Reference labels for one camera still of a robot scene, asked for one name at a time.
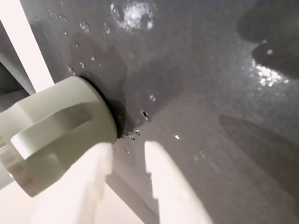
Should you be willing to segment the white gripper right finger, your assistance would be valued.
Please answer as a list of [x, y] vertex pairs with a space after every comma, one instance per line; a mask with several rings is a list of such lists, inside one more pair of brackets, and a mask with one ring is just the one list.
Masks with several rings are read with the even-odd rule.
[[161, 224], [212, 224], [206, 208], [178, 165], [156, 141], [144, 144], [146, 171], [151, 174], [152, 196], [158, 201]]

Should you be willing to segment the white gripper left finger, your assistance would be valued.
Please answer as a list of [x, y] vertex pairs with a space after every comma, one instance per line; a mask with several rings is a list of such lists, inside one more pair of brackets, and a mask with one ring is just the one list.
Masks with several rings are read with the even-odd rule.
[[43, 192], [33, 224], [92, 224], [103, 199], [106, 176], [112, 173], [113, 146], [98, 143], [87, 150]]

